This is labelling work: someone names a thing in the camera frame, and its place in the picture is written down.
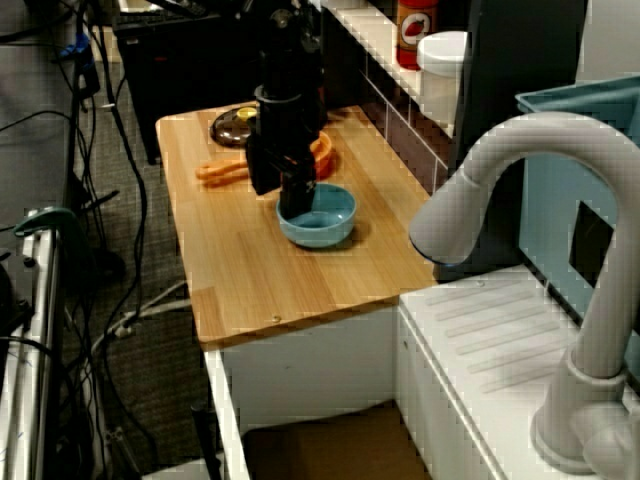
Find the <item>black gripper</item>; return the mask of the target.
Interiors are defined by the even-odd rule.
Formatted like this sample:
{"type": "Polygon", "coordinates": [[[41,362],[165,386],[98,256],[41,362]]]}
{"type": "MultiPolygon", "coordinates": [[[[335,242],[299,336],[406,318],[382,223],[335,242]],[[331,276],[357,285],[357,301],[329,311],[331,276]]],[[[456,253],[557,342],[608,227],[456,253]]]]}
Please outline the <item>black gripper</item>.
{"type": "Polygon", "coordinates": [[[275,94],[262,84],[254,94],[257,113],[247,121],[250,134],[246,143],[251,184],[258,196],[281,185],[280,215],[283,218],[300,216],[311,210],[315,172],[280,174],[272,163],[273,154],[292,157],[318,138],[327,122],[321,91],[317,87],[303,87],[301,92],[275,94]]]}

